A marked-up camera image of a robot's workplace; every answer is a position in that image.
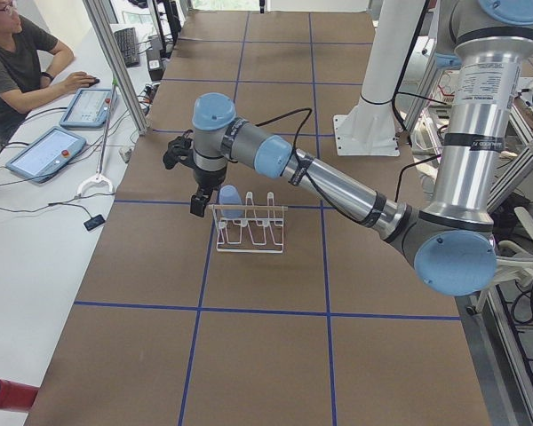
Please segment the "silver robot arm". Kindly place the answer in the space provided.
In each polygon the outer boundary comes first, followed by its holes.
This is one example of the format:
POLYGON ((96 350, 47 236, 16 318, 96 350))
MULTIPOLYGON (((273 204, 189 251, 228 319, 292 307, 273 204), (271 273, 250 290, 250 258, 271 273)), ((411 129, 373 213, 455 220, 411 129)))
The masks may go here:
POLYGON ((285 178, 358 225, 378 233, 430 288, 469 295, 505 279, 520 262, 497 254, 488 213, 494 170, 505 146, 522 62, 533 55, 533 1, 443 1, 436 50, 460 70, 431 202, 423 209, 393 201, 308 154, 263 126, 241 118, 234 101, 200 96, 192 127, 167 147, 163 164, 194 172, 190 210, 203 216, 230 164, 285 178))

